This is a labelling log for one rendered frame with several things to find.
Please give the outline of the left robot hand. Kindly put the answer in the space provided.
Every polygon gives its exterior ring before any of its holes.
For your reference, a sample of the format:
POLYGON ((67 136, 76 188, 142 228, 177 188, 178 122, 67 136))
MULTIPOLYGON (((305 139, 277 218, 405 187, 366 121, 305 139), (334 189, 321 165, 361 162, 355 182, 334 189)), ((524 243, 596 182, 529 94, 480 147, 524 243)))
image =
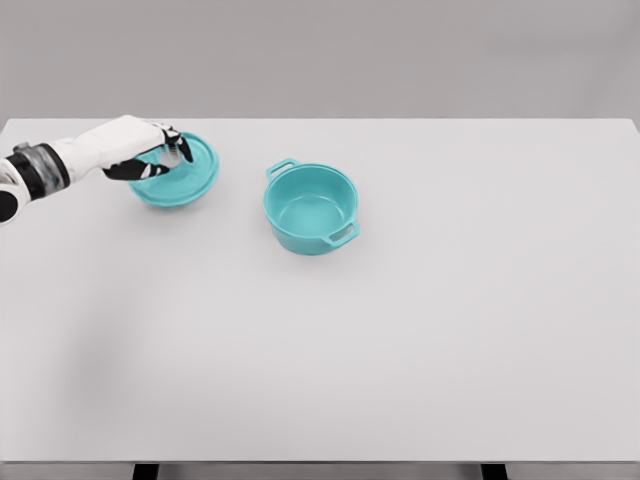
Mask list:
POLYGON ((182 161, 192 163, 193 154, 184 135, 159 121, 123 115, 83 133, 74 141, 82 151, 83 172, 101 169, 111 180, 137 181, 162 176, 182 161), (169 163, 149 163, 143 153, 160 148, 169 163))

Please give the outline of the teal pot lid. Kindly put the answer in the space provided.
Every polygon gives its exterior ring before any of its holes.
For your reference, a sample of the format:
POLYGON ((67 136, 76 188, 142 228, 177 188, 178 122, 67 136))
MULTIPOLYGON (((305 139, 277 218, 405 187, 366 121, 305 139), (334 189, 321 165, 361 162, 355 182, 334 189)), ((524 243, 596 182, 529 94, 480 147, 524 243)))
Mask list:
POLYGON ((129 182, 131 190, 148 204, 177 207, 191 203, 204 195, 214 184, 219 172, 219 157, 212 146, 200 136, 183 132, 193 161, 182 160, 164 175, 129 182))

